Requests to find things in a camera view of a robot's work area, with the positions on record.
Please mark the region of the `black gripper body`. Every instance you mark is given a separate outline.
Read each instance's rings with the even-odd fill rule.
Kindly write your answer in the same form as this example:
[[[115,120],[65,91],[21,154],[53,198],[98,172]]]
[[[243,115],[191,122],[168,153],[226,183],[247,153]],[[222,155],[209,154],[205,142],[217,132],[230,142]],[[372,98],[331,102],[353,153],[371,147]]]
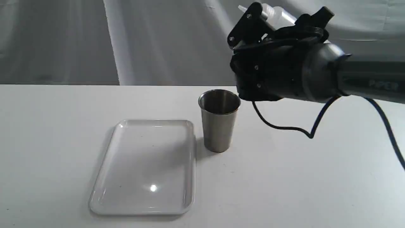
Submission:
[[[233,51],[230,67],[238,96],[245,101],[309,101],[302,85],[302,68],[317,43],[315,27],[285,27],[272,39],[244,44]]]

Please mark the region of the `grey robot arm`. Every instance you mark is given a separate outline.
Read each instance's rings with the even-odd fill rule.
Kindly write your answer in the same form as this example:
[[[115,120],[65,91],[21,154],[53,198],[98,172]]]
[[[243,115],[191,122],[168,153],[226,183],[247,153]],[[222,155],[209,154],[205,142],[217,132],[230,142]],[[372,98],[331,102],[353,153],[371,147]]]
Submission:
[[[250,102],[283,98],[326,103],[359,96],[404,103],[404,63],[351,61],[326,29],[334,13],[291,17],[281,7],[253,2],[227,37],[237,93]]]

